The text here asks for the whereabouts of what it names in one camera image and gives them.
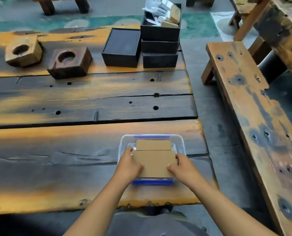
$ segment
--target black box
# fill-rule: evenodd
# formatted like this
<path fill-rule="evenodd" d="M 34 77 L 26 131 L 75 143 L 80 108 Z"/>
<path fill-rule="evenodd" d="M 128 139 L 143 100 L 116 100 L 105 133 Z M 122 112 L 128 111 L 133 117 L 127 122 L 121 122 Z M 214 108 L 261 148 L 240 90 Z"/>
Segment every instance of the black box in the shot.
<path fill-rule="evenodd" d="M 143 53 L 144 69 L 175 68 L 178 55 L 178 52 L 176 54 Z"/>
<path fill-rule="evenodd" d="M 175 54 L 178 51 L 179 41 L 150 41 L 142 39 L 142 52 Z"/>
<path fill-rule="evenodd" d="M 181 4 L 176 3 L 176 6 L 181 9 Z M 141 38 L 143 40 L 156 40 L 156 41 L 179 41 L 181 19 L 179 28 L 152 26 L 152 23 L 146 21 L 147 19 L 153 19 L 153 15 L 147 11 L 143 16 L 141 23 Z"/>
<path fill-rule="evenodd" d="M 140 53 L 140 30 L 112 28 L 101 54 L 107 66 L 136 68 Z"/>

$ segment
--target wooden beam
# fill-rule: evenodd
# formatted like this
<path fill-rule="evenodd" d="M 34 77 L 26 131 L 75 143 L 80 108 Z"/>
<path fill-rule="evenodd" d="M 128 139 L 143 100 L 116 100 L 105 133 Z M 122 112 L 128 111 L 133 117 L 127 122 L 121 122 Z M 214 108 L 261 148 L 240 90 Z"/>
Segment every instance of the wooden beam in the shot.
<path fill-rule="evenodd" d="M 242 26 L 235 34 L 234 41 L 241 41 L 246 37 L 269 2 L 270 0 L 262 0 L 254 6 L 254 8 L 250 11 L 250 14 L 244 19 Z"/>

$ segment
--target forearm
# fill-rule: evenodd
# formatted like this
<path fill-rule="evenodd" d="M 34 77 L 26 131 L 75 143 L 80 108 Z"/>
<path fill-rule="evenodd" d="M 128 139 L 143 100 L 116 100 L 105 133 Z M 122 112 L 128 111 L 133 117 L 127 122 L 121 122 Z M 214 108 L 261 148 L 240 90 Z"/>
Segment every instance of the forearm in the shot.
<path fill-rule="evenodd" d="M 104 236 L 126 187 L 112 178 L 66 231 L 65 236 Z"/>
<path fill-rule="evenodd" d="M 249 214 L 231 202 L 218 189 L 198 177 L 192 191 L 201 201 L 224 236 L 276 236 Z"/>

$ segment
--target left hand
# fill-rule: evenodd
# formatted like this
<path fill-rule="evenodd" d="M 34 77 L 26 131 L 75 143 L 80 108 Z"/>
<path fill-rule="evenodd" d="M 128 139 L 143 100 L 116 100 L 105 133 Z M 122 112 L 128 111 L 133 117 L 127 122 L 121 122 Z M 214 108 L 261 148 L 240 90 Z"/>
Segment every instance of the left hand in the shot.
<path fill-rule="evenodd" d="M 117 181 L 120 181 L 121 183 L 126 184 L 126 186 L 128 186 L 130 183 L 132 183 L 133 180 L 135 180 L 135 178 L 143 168 L 143 164 L 141 162 L 133 162 L 131 155 L 132 150 L 133 147 L 130 147 L 124 151 L 113 175 L 113 178 L 115 178 Z"/>

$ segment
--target wooden table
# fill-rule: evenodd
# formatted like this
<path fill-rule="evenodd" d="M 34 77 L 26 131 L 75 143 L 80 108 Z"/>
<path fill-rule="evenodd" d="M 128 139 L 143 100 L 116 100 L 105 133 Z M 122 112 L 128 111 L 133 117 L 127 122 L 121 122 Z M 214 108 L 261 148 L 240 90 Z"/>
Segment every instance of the wooden table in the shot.
<path fill-rule="evenodd" d="M 110 28 L 0 33 L 0 213 L 86 207 L 113 175 L 124 134 L 180 134 L 187 155 L 218 187 L 182 50 L 175 69 L 144 70 L 142 59 L 137 68 L 107 67 L 100 52 Z M 15 68 L 5 63 L 5 46 L 22 35 L 38 35 L 41 64 Z M 81 45 L 93 56 L 86 77 L 49 76 L 54 48 Z M 119 206 L 168 203 L 199 201 L 177 182 L 130 185 Z"/>

